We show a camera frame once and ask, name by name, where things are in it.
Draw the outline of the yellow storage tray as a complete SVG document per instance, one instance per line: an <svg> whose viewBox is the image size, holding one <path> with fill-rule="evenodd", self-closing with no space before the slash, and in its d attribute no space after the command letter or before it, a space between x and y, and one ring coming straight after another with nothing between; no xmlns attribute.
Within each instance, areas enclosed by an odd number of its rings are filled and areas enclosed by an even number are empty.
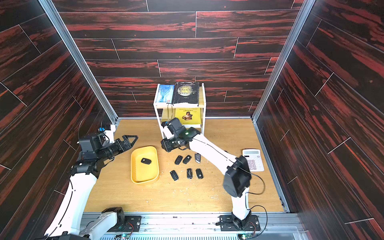
<svg viewBox="0 0 384 240"><path fill-rule="evenodd" d="M150 165L141 163L142 158L152 161ZM156 182L160 176L157 150L153 146L135 149L131 154L131 180L134 184L145 185Z"/></svg>

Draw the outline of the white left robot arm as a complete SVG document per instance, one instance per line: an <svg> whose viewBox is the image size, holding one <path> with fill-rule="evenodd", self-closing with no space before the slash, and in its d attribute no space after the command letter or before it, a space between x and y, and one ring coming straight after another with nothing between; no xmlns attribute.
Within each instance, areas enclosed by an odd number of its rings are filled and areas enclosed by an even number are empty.
<svg viewBox="0 0 384 240"><path fill-rule="evenodd" d="M111 141L104 133L79 139L81 152L71 168L68 189L44 240L99 240L111 229L123 231L126 228L128 223L121 207L105 209L83 230L81 220L102 168L115 156L130 150L137 140L138 136L124 135L122 139Z"/></svg>

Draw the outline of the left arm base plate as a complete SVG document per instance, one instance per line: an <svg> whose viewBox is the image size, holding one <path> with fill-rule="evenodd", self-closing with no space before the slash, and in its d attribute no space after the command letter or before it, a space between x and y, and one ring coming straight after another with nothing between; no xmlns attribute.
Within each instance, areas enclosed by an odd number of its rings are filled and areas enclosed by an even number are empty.
<svg viewBox="0 0 384 240"><path fill-rule="evenodd" d="M108 230L108 233L136 233L140 231L141 216L125 216L124 220L119 220L115 226Z"/></svg>

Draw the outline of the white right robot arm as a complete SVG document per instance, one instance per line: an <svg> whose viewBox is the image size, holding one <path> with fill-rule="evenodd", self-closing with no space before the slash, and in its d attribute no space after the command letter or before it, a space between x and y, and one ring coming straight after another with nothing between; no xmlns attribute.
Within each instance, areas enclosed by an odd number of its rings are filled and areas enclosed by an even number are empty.
<svg viewBox="0 0 384 240"><path fill-rule="evenodd" d="M171 152L174 149L190 149L220 170L224 175L223 188L232 198L233 225L237 230L244 230L252 215L248 201L252 176L247 159L220 149L197 129L187 129L177 118L163 123L161 130L165 137L161 141L164 150Z"/></svg>

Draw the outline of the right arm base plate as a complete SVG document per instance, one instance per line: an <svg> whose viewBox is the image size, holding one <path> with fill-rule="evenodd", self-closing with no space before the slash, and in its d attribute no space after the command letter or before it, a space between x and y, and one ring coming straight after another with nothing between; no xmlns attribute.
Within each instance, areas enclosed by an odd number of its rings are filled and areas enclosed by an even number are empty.
<svg viewBox="0 0 384 240"><path fill-rule="evenodd" d="M234 215L221 215L216 226L220 227L222 232L236 231L260 231L261 226L256 215L249 215L244 220L239 220Z"/></svg>

